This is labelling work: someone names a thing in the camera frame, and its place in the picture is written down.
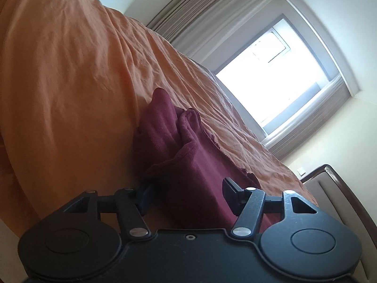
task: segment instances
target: bright daylight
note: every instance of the bright daylight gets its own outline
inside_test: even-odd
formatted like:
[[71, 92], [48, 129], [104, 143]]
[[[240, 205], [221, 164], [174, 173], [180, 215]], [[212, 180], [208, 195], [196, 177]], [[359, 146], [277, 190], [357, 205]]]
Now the bright daylight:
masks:
[[267, 134], [328, 83], [312, 53], [284, 19], [241, 52], [217, 77]]

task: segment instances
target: window pane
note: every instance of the window pane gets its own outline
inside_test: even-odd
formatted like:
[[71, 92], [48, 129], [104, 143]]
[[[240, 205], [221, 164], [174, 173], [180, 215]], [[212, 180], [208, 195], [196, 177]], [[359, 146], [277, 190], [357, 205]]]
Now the window pane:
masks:
[[323, 88], [328, 83], [316, 59], [290, 25], [282, 19], [273, 28], [288, 48], [270, 30], [217, 74], [262, 127], [313, 84]]
[[251, 45], [252, 52], [262, 62], [270, 62], [285, 49], [285, 45], [273, 32], [263, 35]]

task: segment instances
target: bed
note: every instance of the bed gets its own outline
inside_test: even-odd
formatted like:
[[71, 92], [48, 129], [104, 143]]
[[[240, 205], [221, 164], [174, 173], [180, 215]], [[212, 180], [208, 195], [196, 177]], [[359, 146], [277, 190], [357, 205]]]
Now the bed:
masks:
[[[99, 0], [0, 0], [0, 218], [18, 236], [87, 189], [135, 187], [132, 137], [161, 87], [269, 195], [295, 175], [245, 126], [214, 77]], [[152, 229], [174, 226], [164, 212]]]

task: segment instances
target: wrinkled fabric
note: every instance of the wrinkled fabric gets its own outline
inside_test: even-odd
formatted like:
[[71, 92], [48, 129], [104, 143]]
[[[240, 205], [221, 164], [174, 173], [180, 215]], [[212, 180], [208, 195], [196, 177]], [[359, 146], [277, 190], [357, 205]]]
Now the wrinkled fabric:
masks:
[[[220, 150], [197, 110], [173, 106], [161, 88], [141, 115], [133, 149], [140, 179], [157, 184], [159, 201], [183, 229], [231, 229], [237, 217], [224, 199], [224, 178], [241, 188], [261, 188], [255, 175]], [[261, 230], [278, 220], [266, 215]]]
[[[137, 186], [132, 137], [153, 91], [196, 108], [220, 149], [270, 195], [295, 175], [247, 129], [210, 73], [99, 0], [0, 0], [0, 217], [17, 235], [87, 189]], [[174, 223], [161, 209], [151, 228]]]

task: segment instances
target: black mount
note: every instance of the black mount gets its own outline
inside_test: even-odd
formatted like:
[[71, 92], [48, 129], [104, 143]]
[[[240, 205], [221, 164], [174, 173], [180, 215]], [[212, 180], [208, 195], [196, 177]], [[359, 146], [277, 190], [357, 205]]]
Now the black mount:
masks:
[[[84, 192], [21, 237], [26, 282], [355, 282], [361, 244], [346, 226], [294, 191], [266, 196], [230, 178], [222, 190], [238, 216], [229, 233], [151, 233], [142, 219], [151, 186]], [[117, 214], [120, 235], [100, 213]], [[258, 234], [264, 213], [282, 220]]]

